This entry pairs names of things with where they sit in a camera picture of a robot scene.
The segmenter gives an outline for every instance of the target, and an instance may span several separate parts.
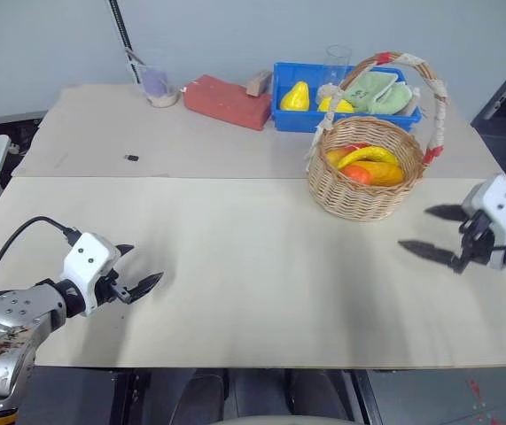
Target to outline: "clear glass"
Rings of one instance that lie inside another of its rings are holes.
[[[135,51],[144,64],[131,60],[136,69],[140,88],[152,106],[165,108],[175,104],[180,95],[173,83],[173,67],[169,57],[161,50]]]
[[[333,44],[325,50],[323,73],[320,86],[333,84],[338,86],[347,74],[347,67],[351,59],[351,49],[342,44]]]

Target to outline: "blue plastic bin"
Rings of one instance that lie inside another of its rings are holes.
[[[351,72],[354,66],[349,66],[347,72]],[[373,71],[384,73],[396,73],[397,81],[405,81],[402,72],[395,68],[376,67]],[[317,111],[315,94],[322,80],[323,65],[314,64],[291,64],[277,62],[274,64],[274,84],[272,89],[272,117],[279,131],[297,131],[301,133],[314,133],[315,127],[323,120],[325,112]],[[280,100],[298,81],[305,81],[309,86],[309,111],[282,111]],[[422,119],[420,108],[416,108],[412,115],[403,117],[400,115],[380,115],[368,113],[336,113],[335,120],[355,116],[372,116],[381,120],[387,120],[397,126],[410,131],[412,126]]]

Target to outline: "basket handle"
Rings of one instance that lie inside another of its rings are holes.
[[[424,165],[429,166],[433,159],[438,157],[444,149],[444,120],[446,118],[446,99],[448,98],[448,93],[444,82],[442,80],[438,80],[435,72],[430,68],[425,60],[414,55],[410,55],[409,53],[400,53],[396,51],[384,51],[382,53],[377,53],[375,56],[367,58],[357,65],[354,70],[346,76],[341,84],[339,84],[340,90],[345,90],[355,80],[355,78],[363,73],[367,73],[374,66],[390,63],[412,66],[418,71],[425,83],[433,92],[436,103],[434,129],[423,159]],[[334,111],[335,108],[330,108],[331,122],[333,122]]]

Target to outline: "wall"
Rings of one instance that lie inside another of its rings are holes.
[[[503,0],[120,0],[136,50],[160,48],[179,82],[234,82],[325,46],[426,58],[468,120],[506,79]],[[61,88],[130,82],[106,0],[0,0],[0,121],[50,108]]]
[[[104,0],[0,0],[0,122],[42,114],[69,85],[130,82]]]
[[[425,58],[472,120],[506,79],[503,0],[120,0],[135,49],[160,47],[178,77],[244,82],[275,61],[320,62],[346,43],[358,61],[381,50]]]

